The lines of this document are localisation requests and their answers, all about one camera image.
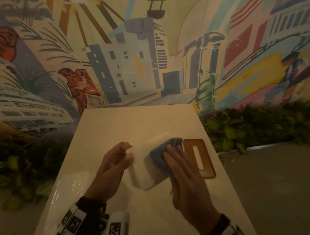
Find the black wristband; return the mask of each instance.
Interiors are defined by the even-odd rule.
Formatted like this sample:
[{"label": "black wristband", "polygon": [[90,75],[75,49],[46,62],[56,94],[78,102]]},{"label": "black wristband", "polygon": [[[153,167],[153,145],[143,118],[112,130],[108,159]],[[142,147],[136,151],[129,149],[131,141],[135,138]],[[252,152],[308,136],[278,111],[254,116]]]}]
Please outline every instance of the black wristband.
[{"label": "black wristband", "polygon": [[208,235],[221,235],[229,225],[230,220],[224,214],[221,214],[219,221]]},{"label": "black wristband", "polygon": [[81,197],[78,202],[76,203],[76,206],[86,214],[89,213],[97,213],[99,210],[104,215],[105,209],[107,207],[106,203],[101,203],[93,199],[89,199],[87,197]]}]

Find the hand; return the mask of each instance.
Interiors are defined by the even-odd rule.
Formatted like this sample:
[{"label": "hand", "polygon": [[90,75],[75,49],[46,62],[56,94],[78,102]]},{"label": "hand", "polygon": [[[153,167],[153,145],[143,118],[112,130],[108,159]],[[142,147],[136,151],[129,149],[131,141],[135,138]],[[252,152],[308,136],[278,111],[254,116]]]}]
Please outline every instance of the hand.
[{"label": "hand", "polygon": [[163,155],[173,173],[173,205],[200,234],[208,234],[219,221],[220,213],[212,204],[197,163],[188,158],[181,146],[176,151],[167,145],[167,151]]},{"label": "hand", "polygon": [[104,155],[96,177],[86,191],[85,197],[99,202],[107,202],[115,195],[124,170],[134,160],[132,154],[125,155],[125,150],[131,147],[127,142],[120,142]]}]

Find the brown tray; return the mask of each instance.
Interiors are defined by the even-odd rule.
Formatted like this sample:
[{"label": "brown tray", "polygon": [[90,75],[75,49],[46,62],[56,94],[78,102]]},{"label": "brown tray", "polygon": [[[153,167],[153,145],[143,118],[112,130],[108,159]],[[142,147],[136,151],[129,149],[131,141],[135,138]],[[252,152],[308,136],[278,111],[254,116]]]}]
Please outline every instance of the brown tray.
[{"label": "brown tray", "polygon": [[204,179],[214,179],[216,176],[213,164],[210,159],[210,155],[208,153],[208,149],[205,145],[203,139],[185,139],[183,140],[184,151],[187,153],[188,157],[194,160],[197,164],[197,160],[195,157],[193,147],[196,146],[198,148],[203,169],[199,169],[202,177]]}]

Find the painted parrot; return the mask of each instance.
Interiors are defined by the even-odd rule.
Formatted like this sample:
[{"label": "painted parrot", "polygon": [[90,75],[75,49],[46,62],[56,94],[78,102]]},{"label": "painted parrot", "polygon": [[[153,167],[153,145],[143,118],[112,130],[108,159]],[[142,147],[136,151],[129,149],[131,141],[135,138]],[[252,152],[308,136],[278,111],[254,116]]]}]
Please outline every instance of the painted parrot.
[{"label": "painted parrot", "polygon": [[72,97],[77,101],[79,112],[82,115],[87,107],[86,94],[101,95],[85,69],[77,69],[75,72],[69,68],[58,71],[68,80],[68,87]]},{"label": "painted parrot", "polygon": [[[0,27],[0,58],[12,62],[16,56],[17,32],[9,27]],[[15,70],[7,66],[12,73]]]}]

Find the mural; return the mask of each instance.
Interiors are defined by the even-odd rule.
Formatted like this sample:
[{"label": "mural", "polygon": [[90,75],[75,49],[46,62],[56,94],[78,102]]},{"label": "mural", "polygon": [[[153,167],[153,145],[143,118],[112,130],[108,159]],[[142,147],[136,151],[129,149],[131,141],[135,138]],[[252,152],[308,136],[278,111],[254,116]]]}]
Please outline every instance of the mural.
[{"label": "mural", "polygon": [[[1,120],[26,132],[76,124],[85,108],[191,103],[203,121],[310,98],[310,0],[1,4]],[[39,105],[44,125],[24,114]]]}]

